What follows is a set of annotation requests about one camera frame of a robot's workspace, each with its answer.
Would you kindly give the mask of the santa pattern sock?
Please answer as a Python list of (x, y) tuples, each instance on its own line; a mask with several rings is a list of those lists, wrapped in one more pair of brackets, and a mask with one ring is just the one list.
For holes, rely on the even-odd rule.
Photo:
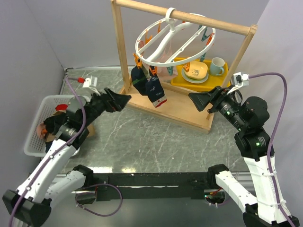
[(167, 101), (164, 89), (161, 86), (158, 76), (151, 77), (145, 84), (146, 94), (155, 108)]

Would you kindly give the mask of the red sock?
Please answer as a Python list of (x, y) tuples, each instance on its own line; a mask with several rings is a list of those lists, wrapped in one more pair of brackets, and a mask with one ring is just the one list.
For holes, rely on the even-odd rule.
[(56, 106), (56, 111), (65, 111), (68, 108), (67, 104), (59, 104)]

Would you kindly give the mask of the white round clip hanger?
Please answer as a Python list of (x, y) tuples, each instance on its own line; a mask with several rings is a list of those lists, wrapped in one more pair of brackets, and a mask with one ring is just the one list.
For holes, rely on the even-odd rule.
[(172, 67), (204, 56), (213, 46), (217, 30), (184, 19), (173, 19), (175, 8), (165, 11), (164, 18), (145, 28), (135, 43), (135, 56), (141, 62)]

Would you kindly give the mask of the black socks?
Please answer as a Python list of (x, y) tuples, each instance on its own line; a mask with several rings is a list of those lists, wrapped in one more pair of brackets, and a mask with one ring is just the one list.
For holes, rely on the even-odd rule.
[(55, 135), (60, 127), (67, 121), (66, 113), (60, 112), (44, 120), (45, 129), (48, 133)]

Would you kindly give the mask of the brown ribbed sock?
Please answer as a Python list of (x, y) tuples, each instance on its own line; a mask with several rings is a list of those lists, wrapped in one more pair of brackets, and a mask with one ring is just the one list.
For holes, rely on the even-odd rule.
[(92, 137), (95, 135), (95, 128), (93, 126), (93, 124), (90, 124), (88, 127), (87, 127), (88, 131), (89, 131), (89, 134), (88, 134), (88, 137)]

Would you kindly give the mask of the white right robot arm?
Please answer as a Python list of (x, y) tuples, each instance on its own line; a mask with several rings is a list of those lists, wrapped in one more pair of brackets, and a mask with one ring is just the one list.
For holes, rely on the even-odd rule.
[(298, 227), (299, 219), (291, 215), (279, 187), (272, 138), (263, 128), (269, 119), (266, 101), (250, 96), (238, 103), (230, 88), (220, 86), (188, 96), (198, 111), (211, 104), (208, 113), (219, 112), (237, 129), (235, 143), (249, 169), (255, 195), (246, 190), (223, 164), (209, 168), (207, 184), (214, 189), (221, 187), (228, 193), (241, 209), (247, 227)]

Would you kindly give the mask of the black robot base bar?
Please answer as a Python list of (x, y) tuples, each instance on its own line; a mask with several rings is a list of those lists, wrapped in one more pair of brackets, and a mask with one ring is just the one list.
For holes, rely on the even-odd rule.
[(90, 184), (77, 193), (95, 192), (96, 201), (114, 199), (170, 199), (203, 200), (206, 191), (219, 186), (207, 172), (183, 173), (98, 173)]

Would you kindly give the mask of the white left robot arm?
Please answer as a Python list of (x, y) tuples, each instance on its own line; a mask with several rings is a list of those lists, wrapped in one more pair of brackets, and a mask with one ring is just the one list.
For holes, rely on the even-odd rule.
[(60, 182), (52, 182), (88, 137), (87, 127), (103, 112), (122, 111), (131, 98), (105, 88), (104, 92), (92, 93), (89, 101), (77, 95), (69, 100), (65, 112), (59, 115), (60, 121), (51, 124), (55, 139), (47, 154), (16, 190), (7, 190), (2, 197), (11, 215), (9, 226), (13, 219), (18, 219), (31, 227), (40, 227), (56, 202), (76, 189), (89, 190), (93, 186), (93, 171), (82, 165), (73, 168)]

